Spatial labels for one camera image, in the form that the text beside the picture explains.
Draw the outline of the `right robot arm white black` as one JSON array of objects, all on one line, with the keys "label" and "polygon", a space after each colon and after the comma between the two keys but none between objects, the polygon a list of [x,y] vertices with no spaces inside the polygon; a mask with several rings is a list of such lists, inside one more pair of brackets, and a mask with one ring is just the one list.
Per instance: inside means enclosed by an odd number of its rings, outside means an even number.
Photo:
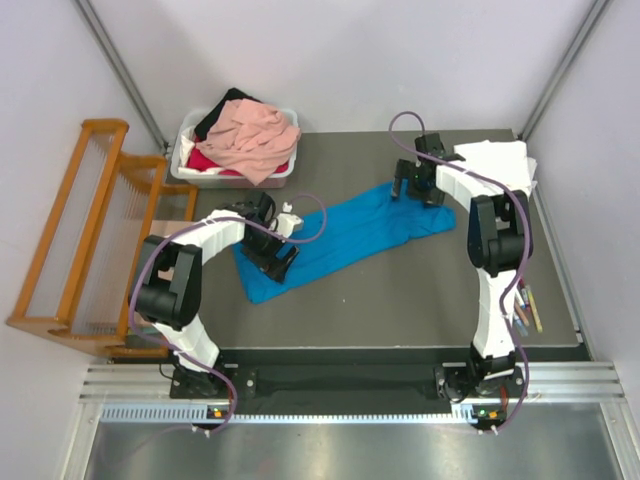
[{"label": "right robot arm white black", "polygon": [[487,396],[516,374],[512,326],[516,288],[532,255],[529,197],[532,180],[519,141],[463,144],[445,150],[439,134],[414,141],[414,161],[400,160],[391,196],[405,189],[426,207],[450,196],[468,213],[467,254],[479,280],[478,322],[461,371],[445,374],[442,396],[460,402]]}]

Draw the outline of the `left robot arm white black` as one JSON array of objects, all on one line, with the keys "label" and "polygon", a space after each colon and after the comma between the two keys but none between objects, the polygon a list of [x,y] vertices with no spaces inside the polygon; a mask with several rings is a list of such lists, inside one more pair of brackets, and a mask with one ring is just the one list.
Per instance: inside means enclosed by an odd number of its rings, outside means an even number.
[{"label": "left robot arm white black", "polygon": [[140,316],[159,333],[172,355],[178,395],[211,398],[227,382],[225,370],[216,366],[220,348],[199,317],[203,266],[238,245],[260,272],[281,283],[299,248],[281,250],[303,225],[291,204],[277,211],[274,200],[258,192],[173,234],[144,239],[128,298],[130,322]]}]

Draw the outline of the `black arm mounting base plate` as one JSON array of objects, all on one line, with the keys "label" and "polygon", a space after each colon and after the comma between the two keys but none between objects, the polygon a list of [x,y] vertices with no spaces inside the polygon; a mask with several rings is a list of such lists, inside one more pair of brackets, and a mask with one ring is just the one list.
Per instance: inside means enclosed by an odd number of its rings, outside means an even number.
[{"label": "black arm mounting base plate", "polygon": [[516,359],[481,360],[468,347],[225,349],[215,367],[245,402],[334,392],[463,401],[519,397],[525,379]]}]

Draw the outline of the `blue t shirt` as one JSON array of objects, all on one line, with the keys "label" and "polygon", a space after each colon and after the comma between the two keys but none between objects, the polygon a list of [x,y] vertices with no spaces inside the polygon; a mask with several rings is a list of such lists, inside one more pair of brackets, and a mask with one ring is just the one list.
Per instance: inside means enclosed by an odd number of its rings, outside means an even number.
[{"label": "blue t shirt", "polygon": [[324,232],[299,246],[299,254],[282,283],[269,279],[239,244],[234,245],[232,252],[248,300],[253,304],[267,302],[372,255],[456,227],[451,208],[424,206],[408,197],[406,187],[394,199],[391,189],[390,182],[383,183],[329,207]]}]

